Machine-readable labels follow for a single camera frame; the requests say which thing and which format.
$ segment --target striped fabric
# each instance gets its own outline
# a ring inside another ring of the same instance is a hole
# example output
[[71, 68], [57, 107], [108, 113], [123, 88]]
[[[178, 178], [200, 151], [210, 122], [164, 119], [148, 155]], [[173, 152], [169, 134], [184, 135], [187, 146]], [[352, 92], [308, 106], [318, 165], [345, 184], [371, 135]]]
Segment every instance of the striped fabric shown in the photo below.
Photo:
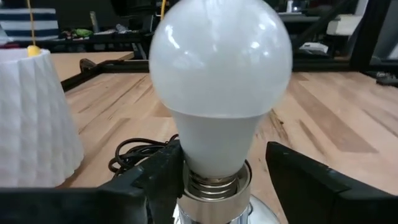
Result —
[[[36, 40], [57, 39], [59, 31], [55, 9], [32, 11]], [[30, 40], [29, 9], [0, 9], [0, 42]]]

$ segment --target white lamp shade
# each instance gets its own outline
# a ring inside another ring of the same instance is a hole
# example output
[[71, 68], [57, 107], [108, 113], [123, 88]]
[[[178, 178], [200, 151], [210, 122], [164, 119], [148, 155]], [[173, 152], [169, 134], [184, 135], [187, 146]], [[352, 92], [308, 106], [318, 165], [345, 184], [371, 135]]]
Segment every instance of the white lamp shade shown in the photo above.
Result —
[[50, 52], [0, 50], [0, 187], [55, 187], [83, 159]]

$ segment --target light wood surface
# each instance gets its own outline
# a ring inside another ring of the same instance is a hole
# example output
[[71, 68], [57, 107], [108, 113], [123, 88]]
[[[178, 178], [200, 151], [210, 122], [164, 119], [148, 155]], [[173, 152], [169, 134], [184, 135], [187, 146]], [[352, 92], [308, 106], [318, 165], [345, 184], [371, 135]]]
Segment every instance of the light wood surface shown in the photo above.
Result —
[[122, 59], [126, 55], [132, 57], [131, 54], [131, 52], [61, 53], [51, 54], [51, 57], [60, 81], [64, 81], [80, 73], [80, 59], [87, 58], [100, 63], [105, 60]]
[[[98, 186], [127, 138], [166, 141], [177, 132], [148, 74], [104, 74], [66, 93], [86, 155], [72, 187]], [[267, 171], [267, 141], [278, 141], [367, 184], [398, 194], [398, 89], [359, 73], [295, 73], [262, 121], [248, 155], [252, 193], [287, 223]]]

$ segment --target light bulb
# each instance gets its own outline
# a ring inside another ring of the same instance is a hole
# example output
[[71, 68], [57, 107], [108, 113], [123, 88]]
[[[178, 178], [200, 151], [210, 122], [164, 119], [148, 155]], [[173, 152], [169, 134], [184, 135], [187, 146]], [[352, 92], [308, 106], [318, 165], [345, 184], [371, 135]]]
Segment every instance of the light bulb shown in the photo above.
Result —
[[182, 0], [156, 29], [149, 68], [190, 170], [227, 177], [242, 168], [256, 126], [286, 89], [292, 47], [261, 0]]

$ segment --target yellow string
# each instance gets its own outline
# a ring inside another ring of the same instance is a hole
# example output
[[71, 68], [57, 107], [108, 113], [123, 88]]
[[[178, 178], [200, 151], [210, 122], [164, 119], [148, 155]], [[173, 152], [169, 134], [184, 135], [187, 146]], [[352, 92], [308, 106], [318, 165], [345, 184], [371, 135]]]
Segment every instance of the yellow string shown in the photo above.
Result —
[[163, 0], [162, 1], [162, 8], [160, 9], [160, 20], [163, 20], [163, 18], [164, 18], [164, 11], [165, 11], [165, 8], [166, 8], [166, 1], [167, 0]]
[[30, 6], [30, 0], [26, 0], [27, 7], [29, 8], [29, 15], [30, 15], [30, 28], [32, 30], [32, 40], [33, 40], [33, 45], [36, 45], [36, 38], [35, 38], [35, 24], [33, 20], [33, 12], [32, 12], [32, 7]]

